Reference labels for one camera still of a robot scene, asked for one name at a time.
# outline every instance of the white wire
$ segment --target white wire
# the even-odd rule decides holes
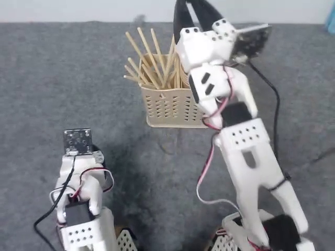
[[[101,168],[101,169],[92,169],[92,170],[88,170],[88,171],[82,171],[82,173],[85,172],[85,174],[87,174],[87,173],[92,172],[92,171],[104,171],[104,172],[108,172],[109,175],[110,175],[111,181],[112,181],[112,186],[111,186],[110,189],[108,189],[106,192],[111,191],[111,190],[113,189],[114,184],[115,184],[115,181],[114,181],[114,177],[113,177],[113,175],[111,174],[111,171],[110,171],[110,170],[108,170],[107,168]],[[82,189],[82,187],[83,187],[83,185],[84,185],[84,182],[85,182],[85,181],[82,179],[82,181],[81,181],[81,183],[80,183],[78,189],[77,189],[77,190],[75,191],[75,193],[73,193],[73,194],[77,194],[78,191],[79,191],[80,189]]]
[[[228,200],[228,199],[217,199],[217,200],[204,200],[201,198],[200,194],[199,194],[199,187],[200,185],[202,184],[208,170],[209,170],[209,167],[210,167],[210,164],[211,164],[211,161],[213,159],[213,155],[214,155],[214,137],[213,137],[213,140],[212,140],[212,147],[210,149],[210,152],[209,152],[209,158],[208,158],[208,162],[205,164],[205,167],[204,167],[204,171],[203,173],[201,174],[200,178],[199,178],[199,181],[197,183],[197,187],[196,187],[196,192],[197,192],[197,196],[198,196],[198,199],[203,203],[203,204],[207,204],[207,205],[213,205],[213,204],[217,204],[217,203],[222,203],[222,202],[225,202],[225,203],[228,203],[228,204],[231,204],[239,213],[240,215],[242,216],[242,213],[240,211],[240,209],[237,207],[237,205],[235,205],[232,201]]]
[[[228,200],[228,199],[217,199],[217,200],[204,200],[203,198],[200,197],[200,194],[199,194],[199,187],[200,187],[200,184],[198,183],[197,184],[197,188],[196,188],[196,191],[197,191],[197,196],[198,196],[198,199],[203,203],[203,204],[207,204],[207,205],[213,205],[213,204],[217,204],[217,203],[222,203],[222,202],[225,202],[225,203],[228,203],[228,204],[231,204],[239,213],[240,215],[242,215],[240,209],[237,207],[237,205],[235,205],[232,201]]]
[[[52,191],[49,193],[49,199],[50,199],[50,201],[51,201],[52,204],[54,204],[54,201],[55,201],[53,194],[54,194],[55,192],[61,190],[62,188],[63,188],[63,186],[58,187],[58,188],[55,188],[54,190],[52,190]],[[65,192],[66,192],[66,190],[67,190],[68,188],[71,188],[71,189],[75,192],[75,189],[74,189],[73,187],[70,187],[70,186],[66,186]]]

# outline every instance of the red wire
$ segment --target red wire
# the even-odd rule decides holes
[[[202,121],[203,121],[203,123],[204,123],[205,126],[211,128],[211,129],[217,130],[217,131],[220,131],[221,128],[217,128],[217,127],[211,125],[211,124],[208,123],[206,120],[208,120],[208,119],[210,119],[210,118],[216,116],[218,113],[221,113],[221,112],[224,110],[224,108],[226,107],[227,103],[228,103],[228,102],[231,100],[231,98],[233,97],[233,93],[234,93],[233,88],[232,88],[231,79],[230,79],[230,76],[229,76],[229,74],[228,74],[228,72],[227,72],[227,70],[226,70],[226,67],[223,66],[223,69],[224,69],[224,72],[227,74],[227,81],[228,81],[229,88],[230,88],[230,95],[229,95],[229,97],[228,97],[228,100],[227,100],[227,98],[223,99],[223,100],[222,100],[222,103],[221,103],[221,105],[220,105],[220,107],[219,107],[219,108],[218,108],[212,115],[210,115],[209,117],[203,117],[203,118],[202,118]]]
[[[254,244],[253,242],[251,242],[251,241],[249,240],[249,238],[248,238],[248,242],[249,242],[250,245],[255,249],[255,251],[271,251],[271,249],[257,246],[256,244]]]
[[[106,170],[108,170],[108,169],[105,168],[105,167],[92,167],[92,168],[88,168],[88,169],[86,169],[85,171],[83,171],[83,172],[80,174],[80,176],[79,176],[79,180],[80,180],[80,183],[79,183],[79,184],[80,184],[79,189],[73,194],[73,196],[72,196],[71,198],[76,198],[76,197],[79,195],[79,193],[80,193],[80,191],[81,191],[81,184],[82,184],[82,177],[83,177],[83,175],[84,175],[85,173],[89,172],[89,171],[95,171],[95,170],[104,170],[104,171],[106,171]],[[110,191],[110,190],[113,188],[113,185],[114,185],[114,183],[112,183],[110,187],[104,189],[103,192]]]

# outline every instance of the gray carpet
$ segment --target gray carpet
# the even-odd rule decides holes
[[[172,25],[144,24],[147,36],[151,27],[167,51]],[[146,125],[139,87],[122,78],[127,57],[136,58],[127,30],[136,32],[131,24],[100,22],[0,25],[0,250],[47,250],[32,224],[51,206],[48,194],[59,174],[67,128],[92,128],[116,179],[104,203],[146,250],[201,250],[221,219],[234,212],[196,198],[209,130]],[[282,95],[280,159],[292,171],[310,223],[307,236],[319,251],[331,250],[335,156],[301,166],[335,144],[335,37],[322,26],[275,25],[255,64]],[[250,69],[242,71],[272,134],[274,95]],[[235,200],[218,150],[201,193]],[[260,207],[281,211],[264,191]],[[54,226],[55,215],[40,227],[60,250]]]

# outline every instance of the black cable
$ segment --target black cable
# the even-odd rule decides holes
[[[276,109],[274,112],[274,121],[273,121],[273,152],[274,155],[279,163],[279,157],[278,157],[278,132],[277,132],[277,128],[278,128],[278,117],[279,117],[279,108],[281,106],[281,97],[279,95],[278,90],[276,89],[276,87],[270,82],[270,80],[268,80],[263,73],[260,72],[260,70],[257,69],[257,67],[251,62],[251,60],[249,60],[249,65],[250,67],[258,74],[259,77],[261,77],[261,79],[263,79],[267,85],[270,86],[270,88],[273,90],[273,92],[276,95]]]
[[[44,215],[42,215],[40,218],[37,219],[37,221],[35,221],[35,223],[33,224],[33,229],[35,231],[35,233],[37,233],[43,240],[46,244],[48,244],[48,246],[50,247],[50,249],[52,251],[56,251],[55,247],[50,243],[50,241],[42,234],[42,232],[37,228],[37,225],[39,223],[41,223],[43,220],[45,220],[54,210],[55,208],[57,207],[59,201],[61,200],[65,190],[66,190],[66,187],[67,185],[69,184],[70,180],[71,180],[71,177],[73,175],[73,172],[74,172],[74,161],[75,161],[75,156],[73,158],[73,163],[72,163],[72,169],[68,175],[68,177],[66,178],[65,182],[63,183],[63,188],[62,190],[60,191],[56,201],[54,202],[54,204],[52,205],[52,207],[49,209],[48,212],[46,212]]]
[[[279,153],[278,153],[278,117],[279,117],[279,109],[281,106],[281,97],[279,95],[279,92],[277,90],[277,88],[271,83],[270,80],[268,80],[263,73],[261,73],[260,70],[258,70],[258,68],[251,62],[251,60],[249,60],[249,66],[250,68],[252,68],[257,74],[258,76],[264,80],[264,82],[267,83],[267,85],[270,86],[270,88],[273,90],[273,92],[276,95],[276,109],[274,112],[274,119],[273,119],[273,152],[274,152],[274,156],[277,159],[279,168],[281,169],[283,175],[284,175],[284,179],[282,181],[280,181],[276,186],[274,186],[273,188],[268,189],[270,192],[276,190],[277,188],[279,188],[283,183],[285,183],[287,180],[291,180],[291,176],[289,175],[288,172],[285,172],[283,170],[283,168],[280,165],[280,160],[279,160]]]

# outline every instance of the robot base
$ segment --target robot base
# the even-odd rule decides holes
[[[266,221],[273,218],[273,215],[267,213],[264,210],[259,210],[259,216],[261,221]],[[225,239],[231,239],[231,245],[226,245],[224,248],[221,247],[221,240],[217,238],[215,245],[212,251],[255,251],[255,248],[251,246],[248,236],[250,236],[250,232],[244,229],[243,220],[240,217],[240,214],[234,213],[227,217],[225,217],[222,221],[222,227],[227,232]],[[301,238],[301,242],[296,246],[297,251],[315,251],[314,245],[311,241],[306,238]]]

